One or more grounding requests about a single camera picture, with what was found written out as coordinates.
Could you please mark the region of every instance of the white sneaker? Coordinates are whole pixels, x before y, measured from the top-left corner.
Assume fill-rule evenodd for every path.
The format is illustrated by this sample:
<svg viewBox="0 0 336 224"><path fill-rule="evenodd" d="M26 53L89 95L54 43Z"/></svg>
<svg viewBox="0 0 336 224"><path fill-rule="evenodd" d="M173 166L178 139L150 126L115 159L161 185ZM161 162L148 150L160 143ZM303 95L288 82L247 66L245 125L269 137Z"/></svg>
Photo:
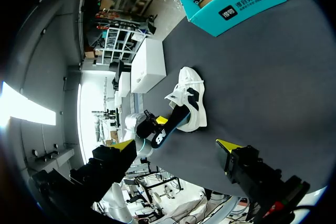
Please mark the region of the white sneaker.
<svg viewBox="0 0 336 224"><path fill-rule="evenodd" d="M197 130L199 127L206 127L206 113L203 106L204 84L197 72L189 67L183 67L179 74L179 83L174 91L165 99L170 100L170 107L186 105L190 110L190 119L184 125L177 128L184 132Z"/></svg>

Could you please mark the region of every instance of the white wall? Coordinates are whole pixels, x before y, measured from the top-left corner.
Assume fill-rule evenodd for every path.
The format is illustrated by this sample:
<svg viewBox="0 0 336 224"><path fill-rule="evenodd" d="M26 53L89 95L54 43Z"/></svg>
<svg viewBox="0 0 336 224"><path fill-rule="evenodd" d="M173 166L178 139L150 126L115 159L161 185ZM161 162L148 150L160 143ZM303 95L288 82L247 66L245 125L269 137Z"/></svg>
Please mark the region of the white wall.
<svg viewBox="0 0 336 224"><path fill-rule="evenodd" d="M114 72L110 71L83 71L81 79L80 127L86 161L92 157L92 150L101 144L96 141L95 118L91 111L104 110L105 77L107 77L107 97L113 97L112 80L114 75ZM114 110L113 100L107 102L107 109ZM111 139L110 131L112 130L115 130L115 128L110 127L109 121L104 124L106 139Z"/></svg>

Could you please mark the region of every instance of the metal shelf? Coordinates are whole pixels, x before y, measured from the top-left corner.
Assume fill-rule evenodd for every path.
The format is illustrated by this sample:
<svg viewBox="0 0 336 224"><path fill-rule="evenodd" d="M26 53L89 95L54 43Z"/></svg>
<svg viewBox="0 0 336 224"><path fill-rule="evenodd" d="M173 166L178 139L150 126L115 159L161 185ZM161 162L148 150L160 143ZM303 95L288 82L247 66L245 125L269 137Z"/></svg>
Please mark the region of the metal shelf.
<svg viewBox="0 0 336 224"><path fill-rule="evenodd" d="M140 41L129 41L135 34L140 37ZM101 48L103 52L101 59L99 59L99 61L101 60L100 64L109 65L113 60L123 60L125 63L130 63L147 36L148 34L136 28L125 29L110 27L106 33L104 48Z"/></svg>

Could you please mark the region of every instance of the dark gray tablecloth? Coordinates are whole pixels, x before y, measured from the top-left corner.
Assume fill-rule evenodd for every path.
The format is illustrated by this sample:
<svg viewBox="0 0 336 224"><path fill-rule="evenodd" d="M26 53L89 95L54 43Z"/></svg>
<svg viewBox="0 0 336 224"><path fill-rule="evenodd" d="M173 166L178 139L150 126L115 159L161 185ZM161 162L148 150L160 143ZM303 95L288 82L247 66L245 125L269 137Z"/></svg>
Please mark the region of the dark gray tablecloth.
<svg viewBox="0 0 336 224"><path fill-rule="evenodd" d="M221 138L260 150L264 161L322 188L335 162L336 44L314 0L288 0L217 38L183 19L163 42L167 77L144 95L155 115L183 66L205 81L208 127L175 131L150 160L184 180L244 195L216 159Z"/></svg>

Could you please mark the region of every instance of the white box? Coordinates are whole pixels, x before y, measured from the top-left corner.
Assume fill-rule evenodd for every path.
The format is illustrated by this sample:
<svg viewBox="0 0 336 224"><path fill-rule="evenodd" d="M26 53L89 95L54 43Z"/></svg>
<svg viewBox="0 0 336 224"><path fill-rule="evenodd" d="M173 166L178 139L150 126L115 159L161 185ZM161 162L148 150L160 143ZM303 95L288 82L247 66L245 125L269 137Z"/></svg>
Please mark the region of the white box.
<svg viewBox="0 0 336 224"><path fill-rule="evenodd" d="M147 93L165 77L162 42L146 38L132 61L131 92Z"/></svg>
<svg viewBox="0 0 336 224"><path fill-rule="evenodd" d="M119 91L116 91L114 93L114 106L118 108L119 106L121 106L121 103L122 103L122 98L121 96L119 96Z"/></svg>
<svg viewBox="0 0 336 224"><path fill-rule="evenodd" d="M119 79L119 96L126 97L131 90L131 73L121 73Z"/></svg>

